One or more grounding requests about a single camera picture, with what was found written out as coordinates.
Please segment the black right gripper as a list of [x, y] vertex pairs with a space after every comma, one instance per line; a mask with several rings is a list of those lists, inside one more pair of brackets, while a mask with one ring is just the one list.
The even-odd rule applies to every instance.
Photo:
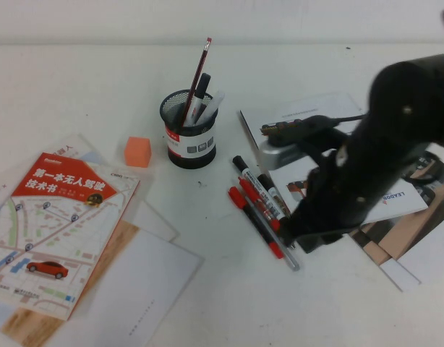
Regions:
[[338, 185], [340, 177], [335, 151], [310, 171], [306, 196], [290, 218], [279, 220], [278, 238], [285, 247], [291, 247], [297, 240], [309, 254], [341, 240], [345, 233], [363, 224], [367, 218], [366, 205]]

